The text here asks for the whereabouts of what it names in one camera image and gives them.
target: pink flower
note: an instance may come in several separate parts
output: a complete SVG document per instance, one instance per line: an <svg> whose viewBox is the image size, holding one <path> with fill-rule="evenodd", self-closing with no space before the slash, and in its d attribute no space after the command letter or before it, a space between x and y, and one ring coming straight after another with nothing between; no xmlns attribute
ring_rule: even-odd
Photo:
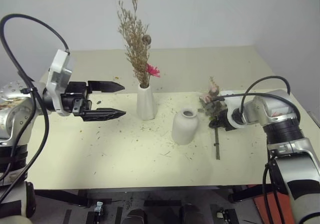
<svg viewBox="0 0 320 224"><path fill-rule="evenodd" d="M160 75L159 75L160 70L158 69L158 67L153 67L152 65L147 64L146 70L150 75L160 77Z"/></svg>
<svg viewBox="0 0 320 224"><path fill-rule="evenodd" d="M203 94L202 96L200 96L200 99L202 99L206 104L211 102L211 97L208 94Z"/></svg>

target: dried flower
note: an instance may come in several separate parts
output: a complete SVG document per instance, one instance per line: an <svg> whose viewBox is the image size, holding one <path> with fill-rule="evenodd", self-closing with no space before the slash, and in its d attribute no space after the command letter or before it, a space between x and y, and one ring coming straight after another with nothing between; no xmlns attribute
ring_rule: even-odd
<svg viewBox="0 0 320 224"><path fill-rule="evenodd" d="M214 78L211 76L210 77L210 82L209 82L209 92L210 96L218 96L219 94L219 86L214 82Z"/></svg>
<svg viewBox="0 0 320 224"><path fill-rule="evenodd" d="M202 96L200 96L200 99L204 104L208 104L211 102L211 96L209 94L203 94Z"/></svg>
<svg viewBox="0 0 320 224"><path fill-rule="evenodd" d="M146 70L149 59L148 50L151 43L151 37L147 35L148 25L143 25L142 21L137 19L138 0L132 0L133 13L123 7L122 1L119 1L118 4L120 7L120 11L117 13L120 20L118 31L126 41L127 59L134 68L134 74L139 80L140 86L147 88L150 74Z"/></svg>
<svg viewBox="0 0 320 224"><path fill-rule="evenodd" d="M156 76L156 77L160 77L160 70L158 69L158 67L154 67L150 64L147 64L147 72L152 75L152 76Z"/></svg>
<svg viewBox="0 0 320 224"><path fill-rule="evenodd" d="M150 35L143 35L142 41L145 45L151 44L151 36Z"/></svg>

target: small white vase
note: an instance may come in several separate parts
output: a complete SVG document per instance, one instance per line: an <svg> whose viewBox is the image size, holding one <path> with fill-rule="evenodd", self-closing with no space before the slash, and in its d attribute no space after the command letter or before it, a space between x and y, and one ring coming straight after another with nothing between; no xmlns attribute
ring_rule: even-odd
<svg viewBox="0 0 320 224"><path fill-rule="evenodd" d="M141 120L152 120L155 118L157 108L153 96L150 85L145 89L138 85L136 111Z"/></svg>
<svg viewBox="0 0 320 224"><path fill-rule="evenodd" d="M197 112L192 108L184 108L175 115L173 120L172 139L179 145L189 144L199 124Z"/></svg>

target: floor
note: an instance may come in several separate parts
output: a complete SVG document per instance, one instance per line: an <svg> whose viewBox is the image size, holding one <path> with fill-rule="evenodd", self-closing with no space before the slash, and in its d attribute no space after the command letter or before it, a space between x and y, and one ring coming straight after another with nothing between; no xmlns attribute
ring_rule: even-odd
<svg viewBox="0 0 320 224"><path fill-rule="evenodd" d="M220 219L214 221L212 217L211 211L215 213L214 210L220 207L234 208L240 224L263 224L252 200L231 204L227 201L228 193L228 189L139 192L103 192L99 190L91 192L90 197L112 199L110 204L104 205L105 216L100 224L115 223L118 207L123 207L122 219L130 210L142 208L147 212L149 223L179 223L179 206L144 206L145 200L180 200L182 205L185 203L195 204L204 213L210 224L224 223ZM36 198L37 210L31 218L34 224L85 224L88 211L94 209L94 206L83 208L40 196Z"/></svg>

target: dried grass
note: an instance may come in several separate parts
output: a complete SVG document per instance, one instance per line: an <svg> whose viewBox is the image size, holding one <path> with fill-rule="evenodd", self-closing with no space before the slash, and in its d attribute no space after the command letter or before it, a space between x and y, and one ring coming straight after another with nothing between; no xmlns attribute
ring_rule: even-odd
<svg viewBox="0 0 320 224"><path fill-rule="evenodd" d="M126 56L134 68L134 74L142 88L149 86L150 75L147 73L151 37L147 35L148 25L143 25L137 18L138 0L132 0L133 12L124 8L123 1L119 1L120 20L119 33L126 42Z"/></svg>

